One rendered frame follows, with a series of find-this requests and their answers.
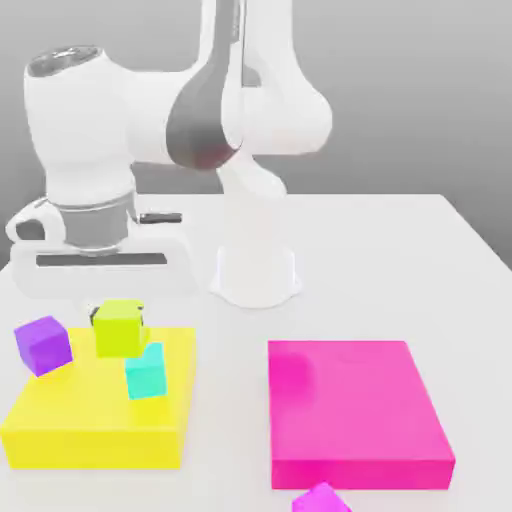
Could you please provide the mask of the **small lime green cube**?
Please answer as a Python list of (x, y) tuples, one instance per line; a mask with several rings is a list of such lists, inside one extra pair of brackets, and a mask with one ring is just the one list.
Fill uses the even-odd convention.
[(144, 303), (136, 299), (108, 299), (90, 316), (99, 358), (138, 358), (149, 330), (143, 320)]

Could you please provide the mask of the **small magenta cube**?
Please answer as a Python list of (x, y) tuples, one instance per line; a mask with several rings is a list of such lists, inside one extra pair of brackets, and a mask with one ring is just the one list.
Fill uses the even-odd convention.
[(352, 512), (326, 482), (320, 483), (292, 502), (292, 512)]

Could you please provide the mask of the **small turquoise cube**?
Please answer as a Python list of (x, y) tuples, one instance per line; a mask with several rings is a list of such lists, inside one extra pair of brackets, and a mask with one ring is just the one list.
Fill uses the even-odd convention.
[(140, 357), (124, 361), (130, 400), (141, 400), (167, 394), (164, 345), (149, 343)]

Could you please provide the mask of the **small purple cube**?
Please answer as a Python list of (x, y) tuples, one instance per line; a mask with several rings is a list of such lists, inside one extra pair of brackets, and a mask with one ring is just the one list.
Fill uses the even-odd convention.
[(68, 332), (53, 316), (46, 316), (14, 330), (23, 363), (40, 377), (73, 361)]

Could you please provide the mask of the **large yellow box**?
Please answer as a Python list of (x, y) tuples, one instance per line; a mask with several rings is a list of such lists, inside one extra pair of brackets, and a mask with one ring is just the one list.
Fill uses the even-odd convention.
[(73, 362), (32, 377), (0, 425), (13, 469), (177, 469), (196, 368), (191, 328), (153, 328), (164, 349), (165, 396), (132, 400), (124, 363), (95, 354), (92, 329), (69, 332)]

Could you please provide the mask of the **large pink box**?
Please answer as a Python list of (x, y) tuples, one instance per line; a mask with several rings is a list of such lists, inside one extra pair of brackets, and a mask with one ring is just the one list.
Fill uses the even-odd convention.
[(456, 458), (403, 341), (268, 344), (271, 485), (446, 490)]

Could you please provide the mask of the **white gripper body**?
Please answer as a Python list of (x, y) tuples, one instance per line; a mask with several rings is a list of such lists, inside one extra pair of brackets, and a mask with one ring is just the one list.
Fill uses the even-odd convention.
[(65, 244), (20, 241), (11, 247), (13, 279), (31, 298), (182, 297), (197, 290), (187, 244), (176, 238), (128, 239), (113, 251), (82, 253)]

